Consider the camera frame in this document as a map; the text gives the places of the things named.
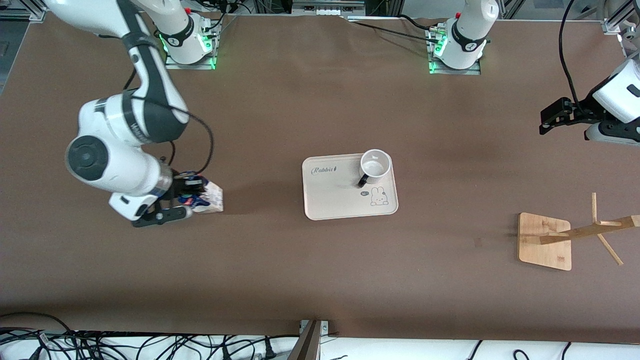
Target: rabbit cartoon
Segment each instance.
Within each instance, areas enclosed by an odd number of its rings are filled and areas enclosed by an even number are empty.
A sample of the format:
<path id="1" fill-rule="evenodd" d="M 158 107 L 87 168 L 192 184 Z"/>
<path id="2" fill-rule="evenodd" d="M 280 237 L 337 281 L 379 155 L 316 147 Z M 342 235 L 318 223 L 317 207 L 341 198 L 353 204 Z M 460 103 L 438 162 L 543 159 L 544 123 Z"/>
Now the rabbit cartoon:
<path id="1" fill-rule="evenodd" d="M 371 206 L 389 205 L 387 194 L 383 187 L 371 189 Z"/>

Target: wooden mug tree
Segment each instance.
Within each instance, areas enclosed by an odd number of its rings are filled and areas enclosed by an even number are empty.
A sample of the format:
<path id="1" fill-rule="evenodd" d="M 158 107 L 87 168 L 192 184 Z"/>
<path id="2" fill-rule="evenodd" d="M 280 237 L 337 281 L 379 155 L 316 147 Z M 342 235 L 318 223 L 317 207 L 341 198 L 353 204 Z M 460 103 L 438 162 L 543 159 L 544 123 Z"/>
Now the wooden mug tree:
<path id="1" fill-rule="evenodd" d="M 596 193 L 592 193 L 591 219 L 591 225 L 572 229 L 566 220 L 521 213 L 518 216 L 518 258 L 525 263 L 571 270 L 571 240 L 596 235 L 618 265 L 622 265 L 622 260 L 602 234 L 640 227 L 640 215 L 599 221 Z"/>

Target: metal bracket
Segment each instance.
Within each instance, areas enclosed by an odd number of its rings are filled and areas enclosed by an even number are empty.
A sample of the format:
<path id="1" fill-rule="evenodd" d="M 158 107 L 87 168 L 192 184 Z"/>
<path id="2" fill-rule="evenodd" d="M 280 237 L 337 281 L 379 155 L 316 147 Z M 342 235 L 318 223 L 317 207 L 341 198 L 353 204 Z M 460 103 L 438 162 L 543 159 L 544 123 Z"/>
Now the metal bracket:
<path id="1" fill-rule="evenodd" d="M 307 328 L 309 324 L 309 320 L 300 321 L 300 334 Z M 320 321 L 320 336 L 329 335 L 329 321 L 321 320 Z"/>
<path id="2" fill-rule="evenodd" d="M 627 0 L 619 8 L 617 8 L 609 19 L 604 19 L 602 31 L 605 35 L 617 35 L 620 33 L 620 24 L 627 20 L 636 9 L 634 8 L 634 0 Z"/>
<path id="3" fill-rule="evenodd" d="M 445 65 L 442 60 L 435 56 L 435 52 L 440 50 L 446 40 L 446 28 L 443 22 L 432 26 L 431 29 L 425 30 L 426 38 L 438 40 L 437 44 L 427 43 L 427 59 L 429 61 L 430 74 L 448 74 L 448 75 L 480 75 L 480 60 L 476 60 L 468 69 L 452 69 Z"/>

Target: black mug handle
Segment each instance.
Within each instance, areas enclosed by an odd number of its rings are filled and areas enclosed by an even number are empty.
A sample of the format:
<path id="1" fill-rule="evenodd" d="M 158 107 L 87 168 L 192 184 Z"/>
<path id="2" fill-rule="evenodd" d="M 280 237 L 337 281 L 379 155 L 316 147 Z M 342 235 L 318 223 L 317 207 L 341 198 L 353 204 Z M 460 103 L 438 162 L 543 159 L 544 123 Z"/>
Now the black mug handle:
<path id="1" fill-rule="evenodd" d="M 358 182 L 358 187 L 361 188 L 364 186 L 364 184 L 367 183 L 367 179 L 369 178 L 369 176 L 367 174 L 364 174 L 361 178 L 360 181 Z"/>

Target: wooden base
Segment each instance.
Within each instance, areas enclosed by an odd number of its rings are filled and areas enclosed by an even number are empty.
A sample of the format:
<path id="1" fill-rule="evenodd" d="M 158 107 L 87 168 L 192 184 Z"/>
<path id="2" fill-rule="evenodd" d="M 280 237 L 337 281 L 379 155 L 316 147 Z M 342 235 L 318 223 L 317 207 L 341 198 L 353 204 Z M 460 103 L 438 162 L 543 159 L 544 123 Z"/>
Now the wooden base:
<path id="1" fill-rule="evenodd" d="M 569 229 L 571 224 L 566 220 L 521 213 L 518 216 L 518 259 L 525 263 L 571 270 L 571 240 L 540 244 L 540 236 Z"/>

